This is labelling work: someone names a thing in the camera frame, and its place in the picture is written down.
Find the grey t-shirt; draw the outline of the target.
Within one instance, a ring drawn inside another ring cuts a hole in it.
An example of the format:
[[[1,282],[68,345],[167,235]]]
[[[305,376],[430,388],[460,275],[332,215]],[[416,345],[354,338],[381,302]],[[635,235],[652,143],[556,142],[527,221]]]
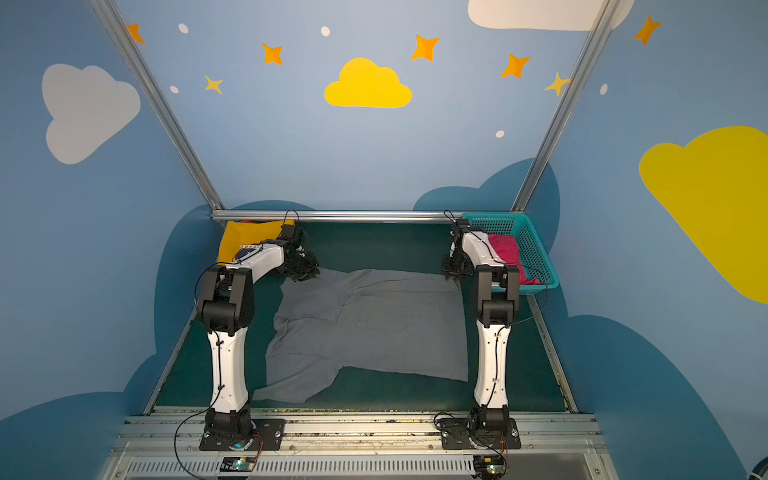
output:
[[[323,269],[285,281],[254,400],[304,403],[357,368],[456,381],[469,377],[460,285],[441,275]]]

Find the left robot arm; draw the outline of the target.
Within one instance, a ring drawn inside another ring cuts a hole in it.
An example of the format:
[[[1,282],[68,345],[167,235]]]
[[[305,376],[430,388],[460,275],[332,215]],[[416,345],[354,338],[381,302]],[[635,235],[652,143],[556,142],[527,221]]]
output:
[[[245,379],[245,342],[255,315],[253,287],[277,272],[293,281],[318,273],[316,256],[299,243],[266,240],[243,245],[230,262],[219,262],[202,275],[197,318],[209,340],[213,392],[205,412],[206,439],[234,444],[254,436]]]

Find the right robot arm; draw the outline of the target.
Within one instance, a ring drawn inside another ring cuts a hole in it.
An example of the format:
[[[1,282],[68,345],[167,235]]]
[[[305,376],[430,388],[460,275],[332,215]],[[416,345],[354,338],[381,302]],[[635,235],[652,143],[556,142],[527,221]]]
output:
[[[474,285],[478,373],[468,429],[472,435],[505,437],[511,430],[506,353],[512,323],[519,314],[520,271],[502,259],[479,227],[460,220],[452,226],[451,240],[441,264],[444,276],[470,278]]]

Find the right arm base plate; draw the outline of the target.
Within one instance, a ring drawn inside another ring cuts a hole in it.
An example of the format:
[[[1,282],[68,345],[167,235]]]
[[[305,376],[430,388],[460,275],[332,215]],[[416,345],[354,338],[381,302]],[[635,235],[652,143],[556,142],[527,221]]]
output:
[[[471,426],[463,418],[444,415],[433,420],[445,450],[518,450],[522,442],[517,423],[509,419],[505,429],[489,429],[483,425]]]

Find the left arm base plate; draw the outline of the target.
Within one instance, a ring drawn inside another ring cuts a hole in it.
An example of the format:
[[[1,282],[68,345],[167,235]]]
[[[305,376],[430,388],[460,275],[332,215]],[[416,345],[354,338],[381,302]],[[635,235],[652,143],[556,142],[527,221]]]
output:
[[[281,447],[285,426],[284,419],[207,421],[199,449],[215,452],[277,451]]]

